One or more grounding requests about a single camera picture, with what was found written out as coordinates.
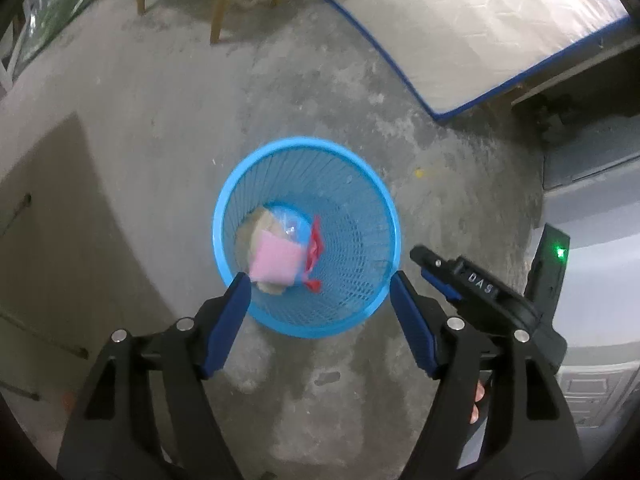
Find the concrete floor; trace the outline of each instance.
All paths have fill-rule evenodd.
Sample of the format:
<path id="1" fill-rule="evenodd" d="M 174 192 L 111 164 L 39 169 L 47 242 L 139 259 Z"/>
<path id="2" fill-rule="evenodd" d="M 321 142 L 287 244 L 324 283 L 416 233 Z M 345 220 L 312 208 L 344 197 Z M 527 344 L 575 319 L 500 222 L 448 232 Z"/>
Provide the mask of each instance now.
<path id="1" fill-rule="evenodd" d="M 210 46 L 212 0 L 99 0 L 0 102 L 0 203 L 33 207 L 2 240 L 0 303 L 92 356 L 121 327 L 163 329 L 222 293 L 210 218 L 235 164 L 272 139 L 352 149 L 382 176 L 402 268 L 424 243 L 517 288 L 541 203 L 541 156 L 510 116 L 475 108 L 438 125 L 370 44 L 322 0 L 235 0 Z M 424 173 L 420 178 L 415 170 Z M 50 460 L 60 396 L 90 363 L 3 326 L 7 395 Z M 388 301 L 363 325 L 298 340 L 245 319 L 207 394 L 246 478 L 393 479 L 437 384 L 415 366 Z M 166 409 L 159 426 L 169 452 Z"/>

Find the human hand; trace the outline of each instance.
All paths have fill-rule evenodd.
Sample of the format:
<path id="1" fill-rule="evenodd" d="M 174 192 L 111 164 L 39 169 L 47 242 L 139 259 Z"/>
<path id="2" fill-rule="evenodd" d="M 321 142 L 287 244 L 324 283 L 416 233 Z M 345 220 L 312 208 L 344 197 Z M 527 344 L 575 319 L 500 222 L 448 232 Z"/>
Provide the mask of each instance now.
<path id="1" fill-rule="evenodd" d="M 476 400 L 474 402 L 480 402 L 480 400 L 484 397 L 484 386 L 478 381 L 478 386 L 476 386 Z M 469 424 L 474 424 L 478 421 L 480 417 L 480 412 L 478 411 L 478 407 L 474 404 L 474 408 L 471 411 L 471 420 Z"/>

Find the pink sticky note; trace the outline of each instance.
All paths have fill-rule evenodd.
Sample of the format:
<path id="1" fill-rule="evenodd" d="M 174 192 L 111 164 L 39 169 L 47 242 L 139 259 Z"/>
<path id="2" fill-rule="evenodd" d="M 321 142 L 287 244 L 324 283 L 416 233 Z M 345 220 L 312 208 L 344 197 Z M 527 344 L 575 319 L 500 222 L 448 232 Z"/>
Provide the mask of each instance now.
<path id="1" fill-rule="evenodd" d="M 249 278 L 252 282 L 293 285 L 305 258 L 304 246 L 263 230 L 249 265 Z"/>

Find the blue round object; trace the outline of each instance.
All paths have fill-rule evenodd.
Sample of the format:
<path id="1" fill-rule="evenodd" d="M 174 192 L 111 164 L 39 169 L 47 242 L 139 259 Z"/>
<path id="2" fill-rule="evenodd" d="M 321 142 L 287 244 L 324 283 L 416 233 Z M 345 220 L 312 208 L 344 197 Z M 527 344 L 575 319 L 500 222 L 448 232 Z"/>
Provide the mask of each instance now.
<path id="1" fill-rule="evenodd" d="M 251 314 L 278 332 L 317 338 L 348 330 L 386 298 L 400 262 L 400 222 L 391 196 L 369 165 L 334 142 L 289 137 L 240 162 L 220 192 L 212 243 L 229 285 L 239 270 L 236 231 L 258 206 L 320 219 L 324 253 L 311 278 L 320 293 L 290 286 L 281 295 L 252 290 Z"/>

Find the white mattress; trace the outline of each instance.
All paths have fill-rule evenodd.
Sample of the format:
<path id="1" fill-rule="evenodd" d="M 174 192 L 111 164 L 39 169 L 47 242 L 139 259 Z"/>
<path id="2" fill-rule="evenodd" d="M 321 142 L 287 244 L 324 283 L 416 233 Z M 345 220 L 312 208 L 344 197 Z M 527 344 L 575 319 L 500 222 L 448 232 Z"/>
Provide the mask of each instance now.
<path id="1" fill-rule="evenodd" d="M 388 53 L 437 118 L 628 17 L 620 0 L 329 1 Z"/>

